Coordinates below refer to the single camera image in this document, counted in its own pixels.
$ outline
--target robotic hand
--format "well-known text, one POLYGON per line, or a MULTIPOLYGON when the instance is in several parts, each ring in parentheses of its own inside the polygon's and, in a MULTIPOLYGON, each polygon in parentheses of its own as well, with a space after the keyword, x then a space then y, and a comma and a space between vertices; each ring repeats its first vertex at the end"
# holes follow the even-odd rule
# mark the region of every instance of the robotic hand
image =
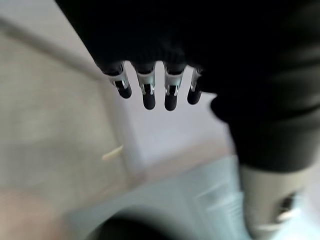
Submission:
POLYGON ((288 219, 320 140, 320 4, 312 0, 154 2, 56 0, 119 94, 134 66, 147 109, 155 61, 165 63, 165 107, 176 107, 186 64, 188 102, 216 93, 239 159, 245 221, 253 238, 288 219))

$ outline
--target black fabric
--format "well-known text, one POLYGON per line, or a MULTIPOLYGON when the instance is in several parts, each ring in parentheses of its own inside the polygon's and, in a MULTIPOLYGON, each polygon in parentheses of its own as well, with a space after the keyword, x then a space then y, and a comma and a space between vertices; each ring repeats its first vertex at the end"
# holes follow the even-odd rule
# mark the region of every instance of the black fabric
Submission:
POLYGON ((170 236, 150 223, 125 216, 114 216, 105 221, 97 240, 182 240, 170 236))
POLYGON ((56 0, 96 64, 188 63, 241 163, 309 166, 320 139, 320 3, 56 0))
POLYGON ((195 90, 192 91, 191 88, 189 89, 187 101, 191 105, 195 105, 199 102, 201 97, 201 91, 197 89, 198 87, 195 87, 195 90))

